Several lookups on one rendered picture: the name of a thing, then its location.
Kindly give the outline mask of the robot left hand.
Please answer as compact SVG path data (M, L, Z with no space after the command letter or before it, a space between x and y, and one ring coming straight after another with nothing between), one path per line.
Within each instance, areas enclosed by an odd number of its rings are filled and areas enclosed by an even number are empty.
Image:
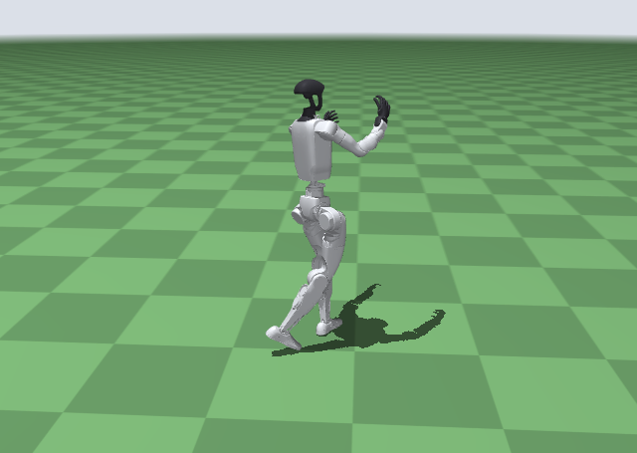
M334 115L336 115L336 114L337 114L337 113L334 113L334 112L335 112L335 111L331 111L331 112L330 112L330 111L327 111L327 112L325 113L325 115L324 115L324 118L323 118L323 119L324 119L324 120L331 120L331 121L334 121L336 118L338 118L338 116L336 116L336 117L332 118ZM338 122L339 122L339 120L338 120L338 121L335 121L335 123L338 123Z

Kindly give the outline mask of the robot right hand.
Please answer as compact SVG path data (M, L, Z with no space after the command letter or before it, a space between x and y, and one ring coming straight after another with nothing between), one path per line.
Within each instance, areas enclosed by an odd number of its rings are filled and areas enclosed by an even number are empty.
M379 98L379 101L376 99ZM375 96L375 98L373 98L374 101L376 102L376 105L378 107L378 116L375 118L375 126L379 126L381 123L381 120L383 119L386 123L388 122L388 117L390 114L390 105L388 104L388 101L385 100L385 98L383 98L382 96Z

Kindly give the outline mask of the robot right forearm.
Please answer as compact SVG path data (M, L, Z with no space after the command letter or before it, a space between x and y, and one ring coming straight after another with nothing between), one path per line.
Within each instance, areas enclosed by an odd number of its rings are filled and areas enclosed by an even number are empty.
M368 152L377 147L377 144L384 138L384 133L387 129L387 123L382 119L379 126L373 125L373 130L366 136L360 143L361 150Z

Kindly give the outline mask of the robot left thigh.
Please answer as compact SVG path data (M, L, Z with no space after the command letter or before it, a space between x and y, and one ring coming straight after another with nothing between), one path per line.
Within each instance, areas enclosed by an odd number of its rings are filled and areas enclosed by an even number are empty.
M317 255L314 260L314 269L320 269L321 263L322 263L322 259L321 259L322 237L325 231L321 229L321 227L319 226L319 222L310 221L302 217L300 213L300 203L292 211L292 216L296 222L304 225L303 226L304 232Z

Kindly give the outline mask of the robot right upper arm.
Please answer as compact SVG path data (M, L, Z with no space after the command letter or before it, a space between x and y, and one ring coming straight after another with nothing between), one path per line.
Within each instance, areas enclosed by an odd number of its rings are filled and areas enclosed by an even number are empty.
M331 120L320 121L315 127L315 132L324 140L334 141L341 147L352 152L357 157L363 157L369 153L361 150L359 142L342 130L337 123Z

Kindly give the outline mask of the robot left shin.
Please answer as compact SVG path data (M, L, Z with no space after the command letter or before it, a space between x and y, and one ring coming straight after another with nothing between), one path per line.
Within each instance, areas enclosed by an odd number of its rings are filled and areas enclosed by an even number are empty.
M316 257L314 257L312 260L312 269L314 269L315 258ZM318 301L320 321L322 322L322 320L324 320L325 324L328 324L330 322L330 297L332 293L332 279L330 280L329 283L330 283L330 286L328 287L324 295Z

